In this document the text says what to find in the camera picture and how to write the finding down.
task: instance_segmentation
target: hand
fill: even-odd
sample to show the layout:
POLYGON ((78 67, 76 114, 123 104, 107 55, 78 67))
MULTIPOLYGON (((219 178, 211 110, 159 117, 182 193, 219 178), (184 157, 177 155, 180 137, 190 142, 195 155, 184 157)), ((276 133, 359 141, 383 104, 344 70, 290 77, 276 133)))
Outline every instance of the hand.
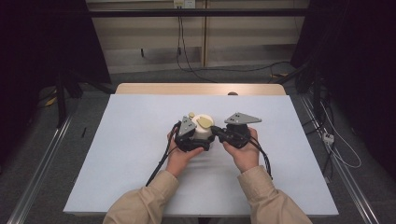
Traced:
POLYGON ((177 178, 181 174, 181 172, 183 172, 183 170, 186 168, 187 164, 189 164, 189 161, 193 157, 203 152, 204 148, 198 147, 193 151, 184 152, 177 147, 175 143, 175 139, 172 136, 171 144, 169 145, 169 150, 170 150, 169 152, 170 154, 168 157, 168 164, 166 165, 165 170, 177 178))
MULTIPOLYGON (((251 136, 258 139, 257 131, 252 128, 249 128, 249 130, 251 136)), ((247 143, 244 147, 238 149, 224 141, 223 146, 225 150, 233 156, 233 161, 241 173, 259 165, 260 151, 250 143, 247 143)))

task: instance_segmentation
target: white table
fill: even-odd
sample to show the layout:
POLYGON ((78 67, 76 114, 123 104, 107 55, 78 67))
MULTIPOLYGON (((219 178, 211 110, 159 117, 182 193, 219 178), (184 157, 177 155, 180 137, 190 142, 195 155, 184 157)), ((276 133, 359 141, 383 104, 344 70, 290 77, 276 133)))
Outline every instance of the white table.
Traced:
MULTIPOLYGON (((253 90, 263 86, 249 87, 253 90)), ((338 214, 291 100, 282 94, 112 95, 64 211, 79 216, 104 214, 124 192, 143 187, 164 153, 166 134, 191 111, 211 115, 220 127, 225 127, 223 121, 234 112, 261 118, 261 123, 250 126, 258 131, 259 141, 268 153, 276 187, 311 217, 338 214)), ((232 157, 217 139, 179 177, 180 187, 166 205, 164 215, 248 216, 250 208, 236 179, 238 175, 232 157)))

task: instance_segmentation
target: metal frame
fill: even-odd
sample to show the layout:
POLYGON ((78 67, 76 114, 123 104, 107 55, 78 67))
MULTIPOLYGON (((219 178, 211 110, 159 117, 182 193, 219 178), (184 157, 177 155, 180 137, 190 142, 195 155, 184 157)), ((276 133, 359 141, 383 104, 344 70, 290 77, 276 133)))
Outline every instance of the metal frame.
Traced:
POLYGON ((56 17, 302 17, 332 15, 333 9, 309 8, 188 8, 188 9, 123 9, 123 10, 46 10, 38 15, 56 17))
POLYGON ((32 179, 30 180, 28 186, 26 187, 25 191, 23 192, 22 196, 18 200, 17 205, 14 208, 7 224, 22 224, 29 211, 32 207, 35 197, 37 193, 40 191, 41 184, 43 183, 47 172, 50 169, 52 164, 53 158, 56 155, 58 148, 60 147, 62 140, 64 139, 64 135, 67 132, 67 129, 70 125, 70 121, 77 111, 78 108, 78 100, 75 100, 73 104, 70 106, 69 115, 65 118, 63 125, 60 128, 57 128, 55 131, 54 136, 47 148, 46 153, 44 154, 43 158, 41 159, 40 164, 38 165, 37 169, 35 170, 35 174, 33 175, 32 179))
MULTIPOLYGON (((318 121, 314 119, 315 113, 311 110, 313 107, 312 102, 309 100, 308 97, 303 97, 301 96, 301 101, 304 105, 304 108, 306 110, 306 113, 308 114, 309 118, 311 118, 313 121, 313 124, 315 128, 319 127, 318 121)), ((319 138, 321 139, 322 136, 322 131, 318 130, 318 135, 319 138)), ((326 150, 328 153, 331 152, 331 149, 328 145, 326 145, 326 150)), ((337 147, 334 148, 333 150, 335 153, 338 154, 339 157, 341 157, 340 153, 337 150, 337 147)), ((355 178, 353 178, 352 173, 350 173, 348 167, 340 162, 332 153, 331 155, 332 162, 337 169, 337 172, 341 176, 341 179, 343 180, 347 191, 349 192, 350 197, 352 198, 353 202, 355 203, 356 207, 358 208, 359 212, 361 213, 361 217, 364 220, 365 223, 367 224, 378 224, 380 223, 378 218, 375 215, 375 212, 373 210, 373 207, 370 205, 370 202, 364 195, 363 191, 359 187, 358 183, 356 182, 355 178)))

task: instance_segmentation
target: tan sleeve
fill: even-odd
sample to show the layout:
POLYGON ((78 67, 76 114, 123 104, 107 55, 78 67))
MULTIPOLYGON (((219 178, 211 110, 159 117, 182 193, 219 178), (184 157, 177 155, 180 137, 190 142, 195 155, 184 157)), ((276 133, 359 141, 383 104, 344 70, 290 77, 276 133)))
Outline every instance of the tan sleeve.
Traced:
POLYGON ((251 207, 252 224, 312 223, 287 194, 275 188, 262 166, 242 173, 238 180, 251 207))
POLYGON ((148 187, 128 191, 108 210, 107 223, 161 223, 163 207, 175 194, 177 179, 166 171, 160 171, 148 187))

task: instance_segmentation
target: black curtain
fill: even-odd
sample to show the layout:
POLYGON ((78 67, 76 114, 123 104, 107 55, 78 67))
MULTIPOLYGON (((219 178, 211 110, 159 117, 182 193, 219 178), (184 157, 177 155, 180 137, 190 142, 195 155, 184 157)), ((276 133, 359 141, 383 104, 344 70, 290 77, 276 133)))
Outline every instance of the black curtain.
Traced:
POLYGON ((84 0, 0 2, 0 161, 21 139, 39 91, 54 86, 60 72, 110 82, 91 18, 43 13, 61 9, 88 10, 84 0))
MULTIPOLYGON (((342 22, 322 52, 318 70, 352 128, 373 157, 396 178, 396 147, 392 141, 396 134, 394 7, 390 1, 368 0, 346 0, 343 6, 342 22)), ((305 22, 292 60, 296 66, 318 41, 307 36, 325 25, 323 20, 305 22)))

